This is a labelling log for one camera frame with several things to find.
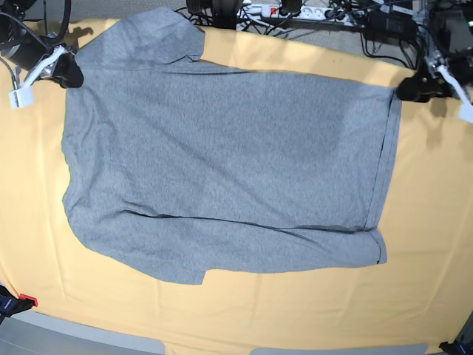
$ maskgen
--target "yellow cloth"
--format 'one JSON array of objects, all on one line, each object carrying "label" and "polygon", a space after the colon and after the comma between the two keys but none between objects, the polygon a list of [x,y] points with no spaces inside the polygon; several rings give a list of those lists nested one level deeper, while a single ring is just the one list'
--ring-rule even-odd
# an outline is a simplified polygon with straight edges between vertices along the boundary
[{"label": "yellow cloth", "polygon": [[[71,30],[88,33],[79,39],[84,44],[114,22],[82,21]],[[218,64],[391,87],[410,74],[306,44],[205,31],[203,60]],[[453,118],[454,100],[403,104],[379,226],[386,265],[286,274],[213,270],[202,285],[178,285],[78,242],[61,202],[69,182],[61,152],[65,91],[38,82],[35,105],[12,111],[9,85],[0,67],[0,280],[14,293],[37,297],[38,312],[159,339],[167,354],[241,355],[254,348],[425,342],[436,351],[455,338],[472,311],[473,125]]]}]

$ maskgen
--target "t-shirt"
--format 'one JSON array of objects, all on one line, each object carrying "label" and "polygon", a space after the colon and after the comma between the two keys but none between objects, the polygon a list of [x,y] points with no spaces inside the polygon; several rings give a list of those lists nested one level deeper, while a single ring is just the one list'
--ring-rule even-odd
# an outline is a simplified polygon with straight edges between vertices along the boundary
[{"label": "t-shirt", "polygon": [[204,33],[160,7],[83,48],[67,90],[69,224],[160,280],[386,261],[376,229],[395,158],[389,88],[199,62]]}]

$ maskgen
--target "yellow tablecloth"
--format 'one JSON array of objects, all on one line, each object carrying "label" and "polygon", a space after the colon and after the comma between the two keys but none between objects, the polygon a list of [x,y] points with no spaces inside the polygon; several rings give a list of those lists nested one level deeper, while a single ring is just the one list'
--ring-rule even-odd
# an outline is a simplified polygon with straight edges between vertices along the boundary
[{"label": "yellow tablecloth", "polygon": [[[71,24],[84,44],[115,23]],[[395,86],[408,70],[277,38],[205,28],[202,60]],[[209,271],[202,285],[147,277],[84,248],[61,202],[65,91],[33,86],[12,111],[0,68],[0,280],[38,312],[159,339],[167,354],[337,349],[452,341],[473,309],[473,125],[457,102],[404,103],[380,222],[388,263],[286,274]]]}]

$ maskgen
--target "gray t-shirt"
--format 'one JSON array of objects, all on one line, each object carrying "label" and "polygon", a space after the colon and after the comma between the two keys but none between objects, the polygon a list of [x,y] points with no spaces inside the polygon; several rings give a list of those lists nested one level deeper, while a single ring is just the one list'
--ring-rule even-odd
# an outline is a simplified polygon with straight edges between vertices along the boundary
[{"label": "gray t-shirt", "polygon": [[392,90],[203,63],[203,45],[161,7],[79,52],[62,142],[77,238],[176,283],[385,262]]}]

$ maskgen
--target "red clip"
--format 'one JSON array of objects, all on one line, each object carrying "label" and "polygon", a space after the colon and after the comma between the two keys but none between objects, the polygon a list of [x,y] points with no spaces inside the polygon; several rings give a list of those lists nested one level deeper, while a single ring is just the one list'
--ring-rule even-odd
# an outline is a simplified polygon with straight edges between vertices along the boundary
[{"label": "red clip", "polygon": [[18,296],[20,300],[30,300],[35,303],[35,307],[38,307],[38,300],[35,297],[27,296],[26,294],[20,294]]}]

